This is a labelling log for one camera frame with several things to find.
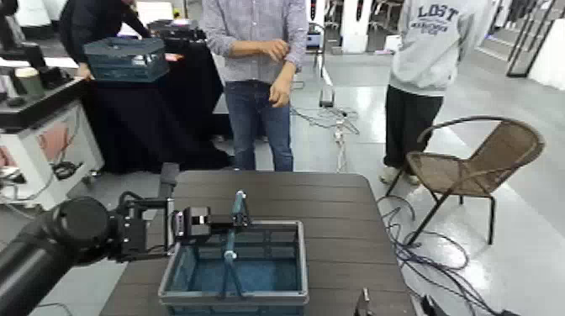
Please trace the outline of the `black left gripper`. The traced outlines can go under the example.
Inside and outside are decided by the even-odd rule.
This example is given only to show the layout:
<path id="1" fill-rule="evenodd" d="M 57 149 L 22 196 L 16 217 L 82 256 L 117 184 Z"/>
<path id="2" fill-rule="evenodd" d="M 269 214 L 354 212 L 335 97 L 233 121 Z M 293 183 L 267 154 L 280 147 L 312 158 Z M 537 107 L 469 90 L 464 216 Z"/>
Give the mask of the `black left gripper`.
<path id="1" fill-rule="evenodd" d="M 162 242 L 147 247 L 150 224 L 144 219 L 144 213 L 149 210 L 162 211 Z M 171 197 L 142 197 L 131 191 L 123 192 L 115 209 L 115 260 L 131 262 L 165 258 L 171 254 L 173 241 L 189 245 L 232 230 L 239 232 L 251 224 L 245 208 L 230 215 L 213 216 L 210 207 L 188 207 L 174 212 L 173 239 L 169 224 L 173 211 L 174 200 Z"/>

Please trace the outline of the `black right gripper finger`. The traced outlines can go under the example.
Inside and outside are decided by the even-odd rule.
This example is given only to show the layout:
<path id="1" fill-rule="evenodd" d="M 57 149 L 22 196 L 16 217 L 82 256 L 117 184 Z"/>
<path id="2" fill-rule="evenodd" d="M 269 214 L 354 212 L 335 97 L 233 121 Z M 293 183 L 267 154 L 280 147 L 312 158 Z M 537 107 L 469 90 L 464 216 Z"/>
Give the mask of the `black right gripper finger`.
<path id="1" fill-rule="evenodd" d="M 373 316 L 373 312 L 370 308 L 370 296 L 369 296 L 369 291 L 366 287 L 364 287 L 360 294 L 359 297 L 356 301 L 356 306 L 355 306 L 355 316 Z"/>
<path id="2" fill-rule="evenodd" d="M 427 295 L 420 299 L 420 307 L 426 316 L 441 316 L 440 310 L 435 305 L 433 299 Z"/>

